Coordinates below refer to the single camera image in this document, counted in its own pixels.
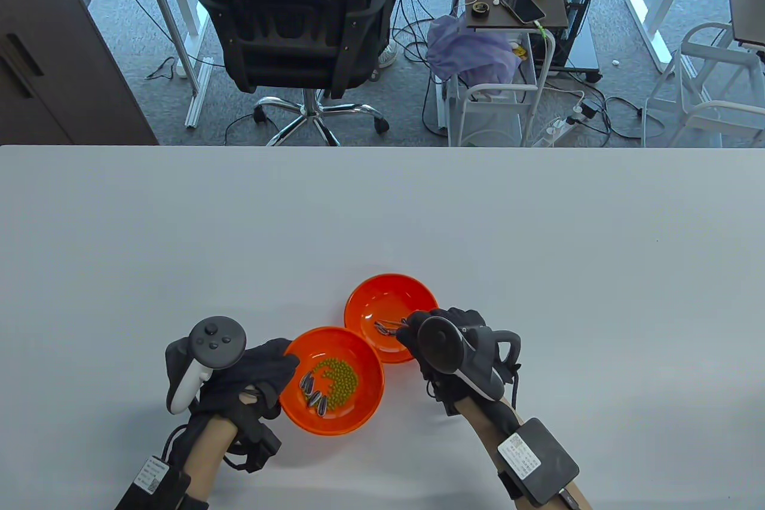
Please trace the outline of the person's left hand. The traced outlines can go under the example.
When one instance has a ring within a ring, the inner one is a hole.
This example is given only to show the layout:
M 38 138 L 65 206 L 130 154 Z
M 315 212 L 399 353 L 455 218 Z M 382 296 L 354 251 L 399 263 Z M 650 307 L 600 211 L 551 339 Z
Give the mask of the person's left hand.
M 288 354 L 292 340 L 274 338 L 247 349 L 235 365 L 215 370 L 200 389 L 198 406 L 191 414 L 222 416 L 240 396 L 256 398 L 256 413 L 266 420 L 281 414 L 279 398 L 295 376 L 300 360 Z

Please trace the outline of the person's right hand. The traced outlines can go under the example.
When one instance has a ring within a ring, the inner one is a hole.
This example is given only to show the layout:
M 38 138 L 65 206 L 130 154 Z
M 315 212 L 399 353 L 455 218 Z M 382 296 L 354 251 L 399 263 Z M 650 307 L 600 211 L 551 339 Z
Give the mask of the person's right hand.
M 514 412 L 521 338 L 493 330 L 476 310 L 417 311 L 396 330 L 396 340 L 418 362 L 428 394 L 457 415 L 457 403 L 470 399 L 507 438 L 521 422 Z

